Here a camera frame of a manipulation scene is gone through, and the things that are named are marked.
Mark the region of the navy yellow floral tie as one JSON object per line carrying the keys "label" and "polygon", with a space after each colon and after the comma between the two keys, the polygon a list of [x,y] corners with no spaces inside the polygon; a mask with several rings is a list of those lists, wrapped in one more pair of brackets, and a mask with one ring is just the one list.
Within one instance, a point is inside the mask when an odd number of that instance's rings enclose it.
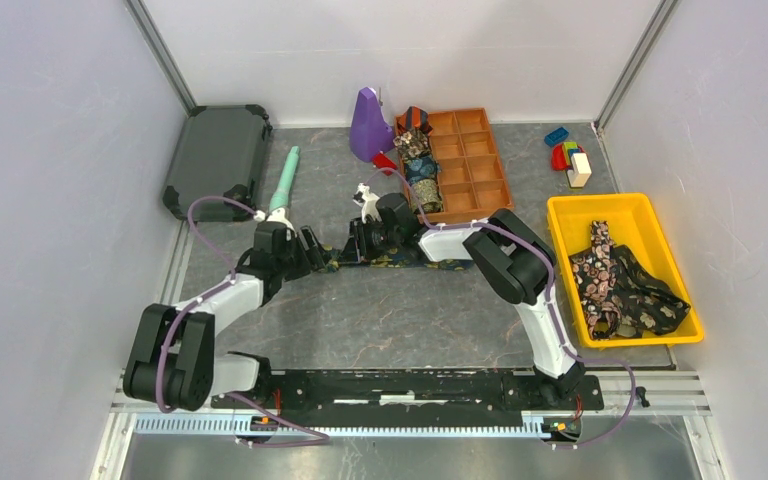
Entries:
{"label": "navy yellow floral tie", "polygon": [[373,260],[358,260],[354,252],[344,253],[342,250],[331,246],[323,247],[323,258],[325,260],[324,272],[336,273],[341,268],[428,268],[440,271],[462,271],[474,266],[471,260],[443,260],[432,262],[424,259],[411,257],[409,252],[404,249],[390,249],[384,255]]}

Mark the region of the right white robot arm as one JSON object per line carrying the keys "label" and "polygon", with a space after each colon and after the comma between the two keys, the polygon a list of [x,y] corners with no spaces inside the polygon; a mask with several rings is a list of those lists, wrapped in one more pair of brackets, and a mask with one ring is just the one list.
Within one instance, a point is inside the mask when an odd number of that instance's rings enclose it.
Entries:
{"label": "right white robot arm", "polygon": [[350,223],[340,264],[476,266],[519,315],[532,348],[540,400],[562,408],[577,396],[585,367],[560,322],[556,257],[512,211],[501,208],[468,224],[427,226],[401,193],[378,196],[362,184],[353,200],[361,214]]}

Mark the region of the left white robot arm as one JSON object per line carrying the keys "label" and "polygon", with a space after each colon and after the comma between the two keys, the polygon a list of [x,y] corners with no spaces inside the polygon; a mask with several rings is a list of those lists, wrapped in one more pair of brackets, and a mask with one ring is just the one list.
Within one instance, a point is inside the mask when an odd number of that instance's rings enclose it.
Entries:
{"label": "left white robot arm", "polygon": [[161,412],[196,411],[212,396],[235,391],[250,407],[266,405],[274,381],[268,362],[244,353],[216,356],[217,334],[266,305],[286,282],[323,269],[327,252],[308,226],[265,221],[230,273],[207,291],[141,315],[122,380],[124,394]]}

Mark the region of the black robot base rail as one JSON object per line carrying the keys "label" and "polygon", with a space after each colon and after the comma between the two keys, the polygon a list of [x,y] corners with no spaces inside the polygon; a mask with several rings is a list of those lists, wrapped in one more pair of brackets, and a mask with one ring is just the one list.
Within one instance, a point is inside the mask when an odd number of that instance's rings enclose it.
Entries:
{"label": "black robot base rail", "polygon": [[531,370],[287,369],[259,380],[248,398],[284,419],[327,427],[514,427],[524,412],[560,415],[604,407],[599,380],[565,394]]}

